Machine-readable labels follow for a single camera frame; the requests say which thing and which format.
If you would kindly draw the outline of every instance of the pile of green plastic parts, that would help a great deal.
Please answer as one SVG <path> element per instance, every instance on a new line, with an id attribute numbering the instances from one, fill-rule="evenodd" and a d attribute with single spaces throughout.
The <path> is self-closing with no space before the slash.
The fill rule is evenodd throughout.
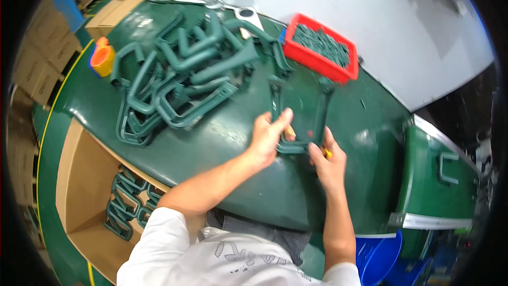
<path id="1" fill-rule="evenodd" d="M 292 40 L 343 68 L 346 68 L 350 63 L 347 46 L 335 41 L 330 35 L 324 33 L 322 29 L 314 31 L 306 25 L 298 24 Z"/>
<path id="2" fill-rule="evenodd" d="M 149 198 L 146 205 L 143 205 L 142 200 L 139 198 L 142 191 L 146 191 Z M 113 179 L 111 192 L 114 198 L 108 201 L 106 205 L 108 219 L 104 226 L 126 241 L 130 240 L 133 234 L 133 228 L 129 222 L 136 219 L 138 224 L 145 228 L 148 216 L 152 214 L 163 194 L 147 181 L 136 179 L 123 166 L 122 170 Z M 135 206 L 126 203 L 120 193 L 131 200 Z"/>
<path id="3" fill-rule="evenodd" d="M 249 22 L 222 22 L 213 10 L 208 15 L 209 20 L 203 16 L 190 29 L 178 28 L 185 21 L 185 8 L 180 5 L 147 57 L 137 42 L 117 52 L 110 77 L 123 98 L 116 126 L 121 141 L 146 146 L 165 124 L 172 128 L 191 126 L 239 88 L 248 88 L 254 71 L 252 61 L 259 59 L 255 43 L 274 58 L 277 75 L 290 75 L 292 69 L 275 38 Z M 255 37 L 240 41 L 232 33 L 240 27 Z M 175 34 L 176 39 L 166 39 Z M 131 53 L 139 64 L 132 81 L 120 70 Z M 233 84 L 231 76 L 239 83 Z"/>

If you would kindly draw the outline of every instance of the white t-shirt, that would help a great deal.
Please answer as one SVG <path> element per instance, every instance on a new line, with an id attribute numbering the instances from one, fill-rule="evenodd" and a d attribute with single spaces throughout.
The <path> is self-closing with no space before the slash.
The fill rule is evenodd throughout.
<path id="1" fill-rule="evenodd" d="M 203 241 L 190 245 L 183 215 L 156 209 L 129 260 L 118 270 L 117 285 L 360 286 L 352 263 L 334 265 L 320 281 L 303 273 L 276 243 L 214 227 L 204 228 L 203 234 Z"/>

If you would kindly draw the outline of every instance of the blue plastic bin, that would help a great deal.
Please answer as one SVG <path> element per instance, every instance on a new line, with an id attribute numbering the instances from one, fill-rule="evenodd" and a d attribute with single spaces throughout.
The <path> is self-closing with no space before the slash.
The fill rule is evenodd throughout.
<path id="1" fill-rule="evenodd" d="M 413 286 L 429 263 L 430 257 L 424 261 L 399 258 L 386 275 L 384 283 L 389 286 Z"/>
<path id="2" fill-rule="evenodd" d="M 390 272 L 399 257 L 402 232 L 395 238 L 356 238 L 356 266 L 362 286 L 375 286 Z"/>

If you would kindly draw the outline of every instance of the white wall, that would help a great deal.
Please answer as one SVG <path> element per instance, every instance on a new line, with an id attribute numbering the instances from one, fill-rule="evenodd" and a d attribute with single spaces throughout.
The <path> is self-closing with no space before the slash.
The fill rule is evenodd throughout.
<path id="1" fill-rule="evenodd" d="M 450 0 L 227 0 L 282 21 L 312 16 L 351 39 L 364 67 L 415 110 L 458 88 L 493 61 L 473 10 Z"/>

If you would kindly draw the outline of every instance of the hand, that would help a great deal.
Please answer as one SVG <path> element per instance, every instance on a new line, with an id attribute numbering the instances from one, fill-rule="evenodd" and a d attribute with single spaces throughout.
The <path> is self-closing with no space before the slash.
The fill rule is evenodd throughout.
<path id="1" fill-rule="evenodd" d="M 335 142 L 328 127 L 325 127 L 325 142 L 323 145 L 333 155 L 327 159 L 323 154 L 324 149 L 319 148 L 315 143 L 309 143 L 310 164 L 316 166 L 317 176 L 325 192 L 343 189 L 347 156 Z"/>
<path id="2" fill-rule="evenodd" d="M 273 124 L 272 115 L 269 111 L 259 115 L 254 121 L 252 141 L 245 151 L 254 159 L 255 164 L 262 170 L 275 161 L 277 151 L 275 150 L 280 140 L 280 135 L 289 127 L 293 119 L 293 111 L 286 108 Z"/>

